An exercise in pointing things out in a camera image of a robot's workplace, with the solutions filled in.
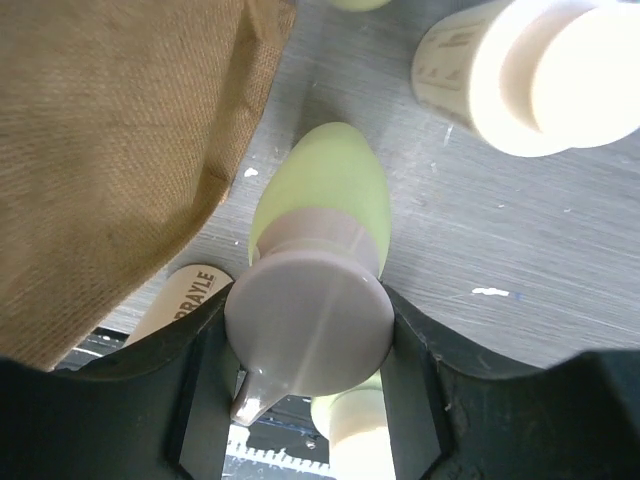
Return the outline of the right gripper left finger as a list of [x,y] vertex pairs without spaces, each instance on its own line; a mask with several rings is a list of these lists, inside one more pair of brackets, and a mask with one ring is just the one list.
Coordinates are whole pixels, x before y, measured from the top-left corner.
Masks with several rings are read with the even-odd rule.
[[84,367],[1,362],[5,479],[218,479],[239,369],[226,293]]

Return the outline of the green bottle white cap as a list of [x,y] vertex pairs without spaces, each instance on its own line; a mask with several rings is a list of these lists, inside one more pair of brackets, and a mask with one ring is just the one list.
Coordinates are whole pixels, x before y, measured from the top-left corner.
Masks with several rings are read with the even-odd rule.
[[347,12],[367,12],[387,5],[390,0],[329,0],[335,8]]

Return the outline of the tan canvas tote bag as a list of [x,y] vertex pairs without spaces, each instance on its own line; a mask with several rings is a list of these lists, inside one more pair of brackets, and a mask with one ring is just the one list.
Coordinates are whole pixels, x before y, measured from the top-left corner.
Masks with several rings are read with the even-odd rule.
[[222,203],[291,1],[1,5],[1,354],[54,367]]

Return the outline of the green pump dispenser bottle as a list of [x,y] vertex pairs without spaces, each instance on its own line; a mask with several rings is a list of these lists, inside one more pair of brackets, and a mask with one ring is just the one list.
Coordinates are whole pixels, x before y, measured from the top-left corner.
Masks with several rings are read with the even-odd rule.
[[304,135],[254,213],[249,269],[225,302],[225,331],[246,375],[232,419],[254,423],[289,395],[320,397],[369,378],[391,344],[380,283],[391,239],[382,165],[355,127]]

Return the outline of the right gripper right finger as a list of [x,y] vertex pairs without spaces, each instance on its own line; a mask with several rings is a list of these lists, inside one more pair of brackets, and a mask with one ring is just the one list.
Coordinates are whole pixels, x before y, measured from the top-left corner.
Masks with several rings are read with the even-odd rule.
[[546,369],[498,354],[397,292],[381,369],[400,479],[635,479],[639,354],[582,352]]

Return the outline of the cream labelled tall bottle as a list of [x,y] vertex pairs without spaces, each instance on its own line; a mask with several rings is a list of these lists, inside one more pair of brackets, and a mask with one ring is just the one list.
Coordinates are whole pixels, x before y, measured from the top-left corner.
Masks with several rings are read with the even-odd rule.
[[508,155],[611,144],[639,128],[639,6],[487,1],[425,33],[411,84],[421,105]]

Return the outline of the olive green bottle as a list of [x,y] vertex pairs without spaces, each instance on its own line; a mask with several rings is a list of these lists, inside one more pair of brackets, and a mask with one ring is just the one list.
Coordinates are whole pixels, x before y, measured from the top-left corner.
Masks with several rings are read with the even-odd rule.
[[313,398],[311,417],[328,440],[329,469],[334,478],[395,477],[379,373],[347,391]]

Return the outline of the cream short bottle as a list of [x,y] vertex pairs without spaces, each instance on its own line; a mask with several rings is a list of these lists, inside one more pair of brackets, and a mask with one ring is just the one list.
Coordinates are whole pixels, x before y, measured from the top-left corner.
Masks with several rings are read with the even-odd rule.
[[214,266],[193,264],[171,274],[142,316],[125,347],[181,319],[233,281]]

